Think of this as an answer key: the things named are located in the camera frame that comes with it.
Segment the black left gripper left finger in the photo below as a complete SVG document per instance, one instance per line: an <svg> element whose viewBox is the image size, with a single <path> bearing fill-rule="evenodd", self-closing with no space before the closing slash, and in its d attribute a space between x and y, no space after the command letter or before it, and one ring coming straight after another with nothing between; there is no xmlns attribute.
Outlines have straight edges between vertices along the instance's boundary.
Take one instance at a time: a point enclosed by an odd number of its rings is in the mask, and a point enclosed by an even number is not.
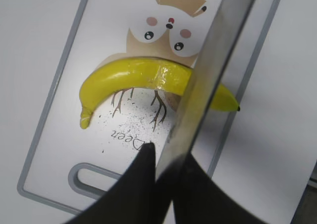
<svg viewBox="0 0 317 224"><path fill-rule="evenodd" d="M70 219L70 224L160 224L172 189L155 180L154 143L144 144L119 181L97 202Z"/></svg>

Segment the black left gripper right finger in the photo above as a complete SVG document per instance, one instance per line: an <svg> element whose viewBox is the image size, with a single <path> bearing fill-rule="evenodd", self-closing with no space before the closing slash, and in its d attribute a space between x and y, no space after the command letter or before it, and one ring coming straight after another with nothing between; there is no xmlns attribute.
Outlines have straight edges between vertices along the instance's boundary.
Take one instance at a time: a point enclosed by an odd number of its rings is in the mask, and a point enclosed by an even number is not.
<svg viewBox="0 0 317 224"><path fill-rule="evenodd" d="M158 179L158 223L173 204L177 224L263 224L218 187L192 155L168 166Z"/></svg>

